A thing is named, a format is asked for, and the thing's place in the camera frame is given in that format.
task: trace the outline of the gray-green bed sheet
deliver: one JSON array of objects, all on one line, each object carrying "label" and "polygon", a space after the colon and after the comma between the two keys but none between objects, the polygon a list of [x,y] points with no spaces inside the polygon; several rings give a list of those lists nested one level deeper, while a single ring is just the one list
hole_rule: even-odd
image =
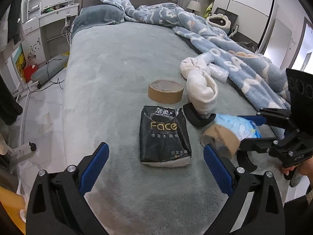
[{"label": "gray-green bed sheet", "polygon": [[[109,234],[203,234],[226,202],[203,159],[199,137],[206,127],[196,129],[187,121],[189,166],[154,168],[139,161],[143,106],[188,103],[184,90],[179,103],[159,104],[148,98],[148,84],[170,79],[185,87],[180,62],[196,55],[173,30],[156,25],[94,26],[73,38],[64,95],[65,154],[69,165],[77,165],[101,142],[108,143],[109,159],[85,199]],[[256,113],[228,83],[216,83],[215,113]],[[261,133],[273,135],[268,126]],[[288,182],[278,170],[279,160],[257,153],[250,159],[258,165],[255,173],[273,172],[285,199]]]}]

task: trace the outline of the floor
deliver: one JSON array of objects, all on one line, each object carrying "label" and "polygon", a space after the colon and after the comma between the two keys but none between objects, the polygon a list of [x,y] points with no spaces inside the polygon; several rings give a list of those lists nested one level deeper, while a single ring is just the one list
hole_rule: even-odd
[{"label": "floor", "polygon": [[[65,79],[66,68],[60,71],[51,80],[60,81]],[[31,88],[31,91],[37,91],[37,87]],[[29,154],[27,159],[13,167],[13,174],[16,174],[20,180],[20,194],[28,202],[32,185],[37,173],[41,169],[47,172],[63,171],[68,165],[65,158],[63,146],[63,95],[59,85],[51,87],[37,93],[30,93],[29,105],[26,110],[25,131],[22,138],[22,144],[32,142],[37,145],[37,150]],[[24,107],[26,97],[20,99],[19,104]],[[19,129],[21,125],[21,116],[11,126],[9,145],[12,148],[18,147]]]}]

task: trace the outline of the hand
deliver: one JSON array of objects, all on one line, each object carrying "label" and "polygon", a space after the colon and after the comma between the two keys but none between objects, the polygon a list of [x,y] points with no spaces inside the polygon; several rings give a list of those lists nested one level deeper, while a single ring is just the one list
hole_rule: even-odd
[{"label": "hand", "polygon": [[[295,169],[295,166],[291,166],[289,168],[282,169],[281,171],[285,175],[289,175],[289,172],[294,169]],[[299,172],[301,175],[308,176],[311,184],[313,184],[313,157],[311,159],[308,159],[302,162],[297,167],[297,172]]]}]

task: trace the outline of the table lamp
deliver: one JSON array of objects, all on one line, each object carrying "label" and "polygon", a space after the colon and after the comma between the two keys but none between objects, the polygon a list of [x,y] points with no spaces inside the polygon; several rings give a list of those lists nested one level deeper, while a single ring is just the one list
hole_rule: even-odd
[{"label": "table lamp", "polygon": [[187,9],[191,9],[192,13],[195,13],[195,11],[201,12],[201,4],[196,1],[190,1],[190,3],[187,6]]}]

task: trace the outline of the metal screw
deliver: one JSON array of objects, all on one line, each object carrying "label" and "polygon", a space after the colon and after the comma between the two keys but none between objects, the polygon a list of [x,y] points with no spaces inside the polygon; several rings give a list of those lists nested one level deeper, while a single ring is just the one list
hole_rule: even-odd
[{"label": "metal screw", "polygon": [[46,171],[44,170],[44,169],[42,169],[42,170],[40,170],[39,172],[38,172],[38,175],[40,176],[40,177],[42,177],[43,175],[45,175],[46,174]]},{"label": "metal screw", "polygon": [[242,167],[238,167],[238,168],[237,168],[237,171],[238,171],[238,173],[240,173],[240,174],[245,173],[245,169],[242,168]]},{"label": "metal screw", "polygon": [[74,165],[71,165],[71,166],[67,167],[67,171],[68,172],[73,172],[75,170],[76,170],[76,167]]},{"label": "metal screw", "polygon": [[273,177],[273,173],[271,173],[270,171],[267,171],[267,172],[266,172],[266,175],[267,175],[269,178]]}]

